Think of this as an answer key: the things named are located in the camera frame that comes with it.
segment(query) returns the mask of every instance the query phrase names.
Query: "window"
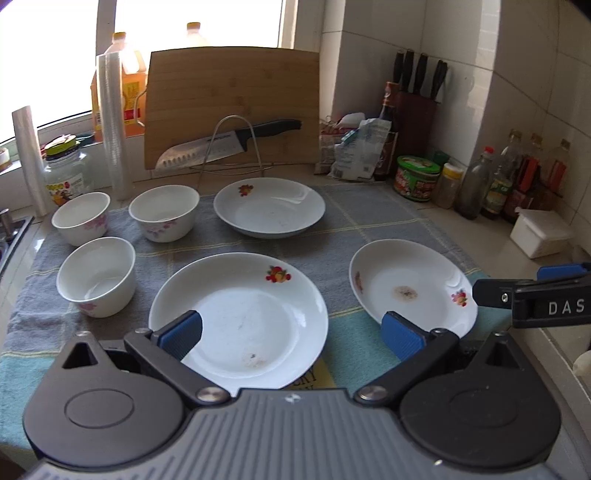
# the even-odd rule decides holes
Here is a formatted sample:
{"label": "window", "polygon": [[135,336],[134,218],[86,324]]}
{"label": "window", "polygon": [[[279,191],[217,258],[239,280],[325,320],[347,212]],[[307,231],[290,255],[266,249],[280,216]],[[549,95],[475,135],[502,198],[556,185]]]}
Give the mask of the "window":
{"label": "window", "polygon": [[[25,105],[37,126],[88,112],[96,53],[114,31],[127,32],[146,64],[150,52],[180,47],[195,21],[213,46],[317,51],[323,8],[324,0],[8,0],[0,11],[0,144],[14,136],[11,112]],[[89,118],[42,129],[40,140],[88,130]]]}
{"label": "window", "polygon": [[13,0],[0,12],[0,141],[12,112],[37,125],[90,110],[98,0]]}

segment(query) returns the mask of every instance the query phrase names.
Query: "condiment bottle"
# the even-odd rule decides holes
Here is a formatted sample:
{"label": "condiment bottle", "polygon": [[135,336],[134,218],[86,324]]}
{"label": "condiment bottle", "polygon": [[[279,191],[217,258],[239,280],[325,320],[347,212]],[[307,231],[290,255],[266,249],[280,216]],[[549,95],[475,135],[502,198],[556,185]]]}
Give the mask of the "condiment bottle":
{"label": "condiment bottle", "polygon": [[455,209],[469,220],[478,217],[484,197],[491,186],[492,154],[494,152],[492,147],[485,147],[478,160],[472,162],[466,170]]}

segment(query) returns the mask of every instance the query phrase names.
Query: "glass jar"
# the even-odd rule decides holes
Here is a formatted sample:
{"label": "glass jar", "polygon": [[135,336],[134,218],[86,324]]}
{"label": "glass jar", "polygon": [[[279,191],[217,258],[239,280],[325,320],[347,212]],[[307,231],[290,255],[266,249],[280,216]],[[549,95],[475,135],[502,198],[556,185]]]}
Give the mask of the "glass jar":
{"label": "glass jar", "polygon": [[74,135],[62,135],[45,146],[46,188],[58,206],[84,193],[92,192],[89,157],[80,149]]}
{"label": "glass jar", "polygon": [[462,184],[463,173],[462,168],[446,163],[433,190],[431,201],[438,207],[451,208]]}

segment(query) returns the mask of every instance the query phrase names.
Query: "yellow label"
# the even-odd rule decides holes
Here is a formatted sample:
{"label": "yellow label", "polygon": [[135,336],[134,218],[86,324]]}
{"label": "yellow label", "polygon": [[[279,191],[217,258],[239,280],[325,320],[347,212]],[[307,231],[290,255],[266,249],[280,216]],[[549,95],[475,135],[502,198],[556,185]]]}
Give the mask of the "yellow label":
{"label": "yellow label", "polygon": [[319,390],[321,388],[335,388],[335,381],[330,376],[329,369],[319,358],[314,365],[300,378],[286,387],[287,390]]}

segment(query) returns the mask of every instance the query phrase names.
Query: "wall tile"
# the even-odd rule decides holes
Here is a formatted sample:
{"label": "wall tile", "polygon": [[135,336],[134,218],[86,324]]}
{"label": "wall tile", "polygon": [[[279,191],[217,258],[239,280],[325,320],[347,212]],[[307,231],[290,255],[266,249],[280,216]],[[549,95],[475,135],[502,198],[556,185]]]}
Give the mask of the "wall tile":
{"label": "wall tile", "polygon": [[322,32],[338,32],[343,30],[346,0],[326,0],[324,5],[324,24]]}
{"label": "wall tile", "polygon": [[320,118],[332,114],[341,32],[323,33],[320,40]]}
{"label": "wall tile", "polygon": [[545,116],[533,100],[494,73],[475,154],[486,145],[500,153],[507,144],[511,128],[520,130],[522,143],[527,143],[532,132],[541,134]]}
{"label": "wall tile", "polygon": [[495,72],[547,109],[555,63],[556,45],[524,7],[524,0],[504,0]]}
{"label": "wall tile", "polygon": [[[591,179],[591,138],[552,115],[546,117],[542,136],[546,151],[559,146],[563,138],[570,142],[570,162],[564,179],[563,198],[568,206],[577,210]],[[587,219],[591,221],[591,196],[587,212]]]}
{"label": "wall tile", "polygon": [[591,224],[582,215],[575,213],[570,226],[574,230],[575,243],[591,254]]}
{"label": "wall tile", "polygon": [[397,51],[398,47],[388,43],[342,32],[332,105],[334,118],[351,112],[364,112],[368,118],[379,114]]}
{"label": "wall tile", "polygon": [[501,0],[428,0],[423,52],[492,70]]}
{"label": "wall tile", "polygon": [[560,0],[558,51],[591,65],[591,21],[569,0]]}
{"label": "wall tile", "polygon": [[420,51],[425,4],[426,0],[347,0],[343,30]]}
{"label": "wall tile", "polygon": [[591,136],[591,65],[558,53],[556,71],[548,111]]}
{"label": "wall tile", "polygon": [[492,72],[449,61],[429,143],[468,165],[480,131]]}

